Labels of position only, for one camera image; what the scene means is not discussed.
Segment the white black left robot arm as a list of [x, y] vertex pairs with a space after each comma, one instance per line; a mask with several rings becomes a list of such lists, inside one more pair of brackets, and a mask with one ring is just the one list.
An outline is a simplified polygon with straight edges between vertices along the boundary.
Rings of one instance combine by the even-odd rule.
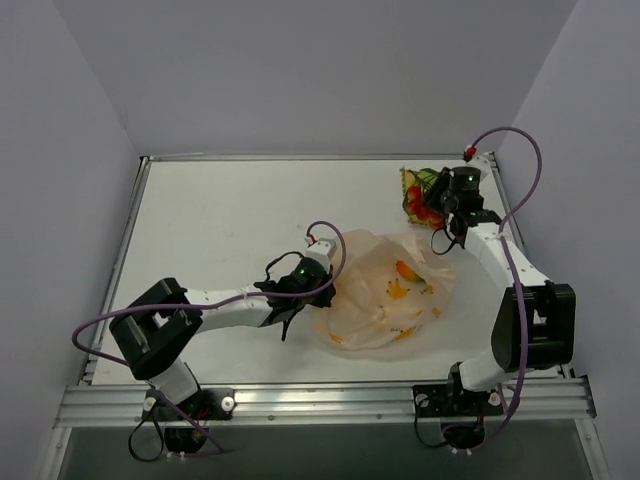
[[177, 418], [190, 419], [200, 411], [202, 395], [180, 354], [195, 335], [280, 325], [285, 339], [306, 306], [331, 306], [332, 280], [331, 255], [311, 251], [279, 280], [267, 278], [236, 291], [187, 289], [169, 277], [136, 299], [129, 313], [116, 316], [109, 330], [134, 378], [161, 392]]

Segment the orange green fake mango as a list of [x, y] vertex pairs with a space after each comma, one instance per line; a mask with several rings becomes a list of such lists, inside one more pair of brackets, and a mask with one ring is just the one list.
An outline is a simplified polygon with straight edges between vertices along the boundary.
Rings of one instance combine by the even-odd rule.
[[424, 283], [425, 280], [414, 271], [406, 262], [398, 260], [395, 263], [397, 273], [405, 280], [412, 283]]

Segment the aluminium front frame rail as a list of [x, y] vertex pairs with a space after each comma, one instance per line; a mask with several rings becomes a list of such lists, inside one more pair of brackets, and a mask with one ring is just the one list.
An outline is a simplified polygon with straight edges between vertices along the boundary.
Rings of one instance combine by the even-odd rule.
[[[202, 426], [345, 425], [410, 423], [409, 382], [236, 384], [232, 417]], [[133, 427], [142, 418], [146, 387], [69, 387], [54, 425], [58, 428]], [[525, 381], [516, 420], [582, 420], [596, 416], [588, 381], [578, 378]]]

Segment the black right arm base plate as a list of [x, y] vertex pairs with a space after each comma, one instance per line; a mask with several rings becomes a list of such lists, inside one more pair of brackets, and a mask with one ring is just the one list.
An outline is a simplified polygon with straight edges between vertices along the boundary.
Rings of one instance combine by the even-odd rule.
[[501, 401], [491, 402], [493, 392], [470, 392], [445, 383], [412, 386], [419, 418], [492, 417], [504, 413]]

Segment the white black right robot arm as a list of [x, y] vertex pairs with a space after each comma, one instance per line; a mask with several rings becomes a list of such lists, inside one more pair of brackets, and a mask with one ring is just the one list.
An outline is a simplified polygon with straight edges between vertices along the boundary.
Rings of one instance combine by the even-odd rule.
[[485, 207], [480, 183], [475, 167], [444, 168], [424, 198], [444, 218], [451, 246], [471, 254], [501, 295], [489, 347], [450, 369], [440, 409], [446, 416], [479, 415], [499, 384], [515, 380], [521, 387], [527, 372], [566, 364], [574, 353], [574, 289], [533, 266], [505, 219]]

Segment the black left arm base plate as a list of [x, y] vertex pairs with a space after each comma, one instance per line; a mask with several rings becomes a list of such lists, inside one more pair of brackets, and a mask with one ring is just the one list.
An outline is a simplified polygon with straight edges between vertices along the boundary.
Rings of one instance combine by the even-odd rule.
[[[235, 391], [228, 387], [204, 388], [192, 395], [178, 407], [193, 420], [223, 421], [231, 420], [235, 409]], [[145, 392], [143, 410], [154, 410], [156, 417], [162, 422], [179, 421], [181, 417], [167, 406], [157, 391], [148, 389]]]

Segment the translucent printed plastic bag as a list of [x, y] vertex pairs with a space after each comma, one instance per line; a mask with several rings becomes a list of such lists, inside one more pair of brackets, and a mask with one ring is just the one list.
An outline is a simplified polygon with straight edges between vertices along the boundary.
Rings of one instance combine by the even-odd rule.
[[[325, 344], [342, 351], [371, 350], [415, 336], [447, 309], [457, 277], [451, 261], [413, 233], [344, 234], [346, 262], [327, 309], [313, 311], [312, 326]], [[424, 280], [412, 283], [396, 271], [406, 262]]]

